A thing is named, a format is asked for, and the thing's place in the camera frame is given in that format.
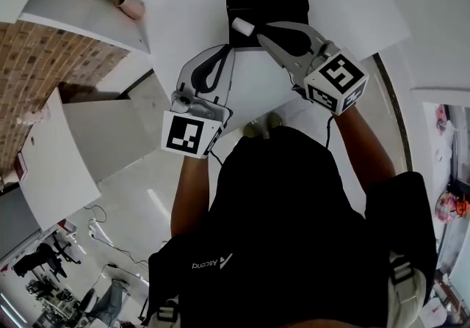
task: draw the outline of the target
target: floor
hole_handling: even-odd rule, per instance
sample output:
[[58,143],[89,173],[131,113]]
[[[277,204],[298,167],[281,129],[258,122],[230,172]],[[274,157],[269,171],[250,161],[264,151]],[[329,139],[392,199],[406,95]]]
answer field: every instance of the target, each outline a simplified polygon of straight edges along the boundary
[[[405,171],[405,154],[394,111],[383,82],[378,78],[373,59],[367,59],[364,64],[371,73],[371,79],[364,97],[359,100],[358,108],[387,150],[396,171],[403,172]],[[94,208],[94,213],[91,210],[80,209],[69,217],[78,227],[77,244],[73,246],[73,254],[82,260],[82,264],[65,265],[65,271],[69,277],[64,284],[77,297],[82,298],[96,280],[99,281],[95,289],[98,295],[102,295],[109,286],[111,278],[124,279],[129,283],[131,298],[123,308],[120,319],[138,324],[137,316],[148,295],[148,286],[145,282],[148,280],[146,264],[135,264],[125,253],[90,238],[87,225],[94,217],[99,221],[105,221],[99,225],[116,247],[128,251],[135,261],[147,260],[170,239],[170,212],[183,158],[159,149],[162,114],[163,110],[168,109],[170,103],[157,78],[150,76],[132,90],[129,96],[156,149],[101,182],[102,196],[94,204],[100,205],[106,211],[106,220],[104,220],[104,212],[98,207]],[[330,114],[320,106],[297,98],[278,108],[278,113],[284,117],[287,125],[300,129],[322,144],[325,143],[326,123]],[[223,161],[240,137],[240,130],[225,135],[217,142],[213,151]],[[334,122],[331,126],[330,150],[338,164],[344,189],[352,207],[363,214],[365,195],[350,166],[344,144]],[[212,199],[219,171],[220,165],[213,157],[210,157],[209,177]],[[99,277],[102,267],[108,262],[113,262],[132,274],[138,274],[144,280],[109,267],[105,267],[103,277]]]

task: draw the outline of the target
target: flower vase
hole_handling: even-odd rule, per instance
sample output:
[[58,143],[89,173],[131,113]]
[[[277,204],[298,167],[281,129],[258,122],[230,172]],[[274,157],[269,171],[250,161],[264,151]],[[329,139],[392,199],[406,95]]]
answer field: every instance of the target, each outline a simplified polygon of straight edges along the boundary
[[116,5],[134,20],[139,20],[145,13],[145,7],[139,0],[120,0]]

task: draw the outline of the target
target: black and white marker cube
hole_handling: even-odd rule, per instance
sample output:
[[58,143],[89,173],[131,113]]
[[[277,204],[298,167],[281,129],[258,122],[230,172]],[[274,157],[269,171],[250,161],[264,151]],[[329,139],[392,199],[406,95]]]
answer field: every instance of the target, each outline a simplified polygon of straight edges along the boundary
[[222,133],[222,122],[164,111],[162,149],[205,158]]
[[364,93],[369,74],[347,49],[342,49],[304,80],[310,100],[340,115]]

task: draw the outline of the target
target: backpack strap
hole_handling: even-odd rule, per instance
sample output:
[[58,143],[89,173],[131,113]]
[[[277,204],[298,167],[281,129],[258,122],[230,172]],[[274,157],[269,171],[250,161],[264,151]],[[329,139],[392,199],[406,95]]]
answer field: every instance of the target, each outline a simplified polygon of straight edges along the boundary
[[408,328],[423,308],[426,279],[404,255],[390,252],[387,328]]
[[178,308],[178,297],[168,299],[148,322],[148,328],[179,328],[180,326],[181,315]]

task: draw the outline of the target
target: black cable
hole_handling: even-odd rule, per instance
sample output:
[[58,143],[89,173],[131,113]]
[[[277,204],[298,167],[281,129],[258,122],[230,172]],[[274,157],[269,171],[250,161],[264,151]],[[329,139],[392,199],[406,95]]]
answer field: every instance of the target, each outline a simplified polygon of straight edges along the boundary
[[221,162],[220,158],[218,158],[218,157],[215,155],[214,152],[212,152],[212,151],[209,151],[209,152],[210,152],[210,153],[213,155],[213,157],[215,157],[215,159],[219,162],[220,167],[222,167],[223,163]]
[[101,268],[101,272],[100,274],[98,275],[98,279],[96,280],[96,282],[93,284],[93,286],[90,288],[90,289],[93,289],[95,287],[95,285],[98,283],[98,281],[100,280],[100,277],[101,275],[103,274],[103,271],[104,269],[106,268],[107,264],[104,264],[103,268]]
[[333,115],[328,119],[328,122],[326,124],[326,133],[327,133],[327,136],[326,136],[326,149],[328,149],[328,145],[330,145],[330,124],[331,124],[331,121],[333,120]]
[[95,239],[96,241],[100,241],[100,242],[103,242],[105,245],[111,247],[112,249],[116,249],[117,251],[120,251],[124,254],[126,254],[127,256],[129,256],[131,258],[131,260],[134,262],[134,264],[141,264],[141,263],[147,263],[148,262],[146,260],[139,260],[139,261],[136,261],[132,256],[131,256],[131,253],[129,251],[126,251],[125,249],[120,249],[119,247],[116,247],[114,244],[109,244],[108,242],[106,241],[103,241],[101,240],[100,238],[96,238],[95,236],[92,236],[91,238]]
[[291,84],[292,84],[292,86],[295,87],[295,84],[294,84],[294,82],[292,81],[292,75],[291,75],[291,73],[287,70],[287,68],[286,68],[286,71],[287,71],[287,73],[289,74],[289,79],[291,79]]
[[119,266],[116,266],[115,264],[107,264],[107,265],[110,266],[111,268],[120,269],[121,271],[123,271],[125,273],[129,273],[131,276],[134,276],[135,278],[138,278],[140,280],[140,277],[137,276],[136,274],[133,274],[132,272],[126,271],[125,269],[122,269]]
[[[94,207],[98,207],[98,208],[100,208],[100,209],[103,211],[103,213],[104,213],[104,220],[101,221],[101,220],[96,219],[95,211],[93,210]],[[108,220],[108,215],[107,215],[106,211],[103,209],[103,207],[101,207],[101,206],[98,205],[98,204],[95,204],[95,205],[91,205],[91,204],[90,204],[90,207],[89,207],[89,208],[87,208],[87,207],[83,207],[83,208],[84,208],[84,209],[87,209],[88,211],[92,211],[92,212],[93,212],[93,216],[95,217],[94,220],[95,220],[96,222],[106,222],[106,221]]]

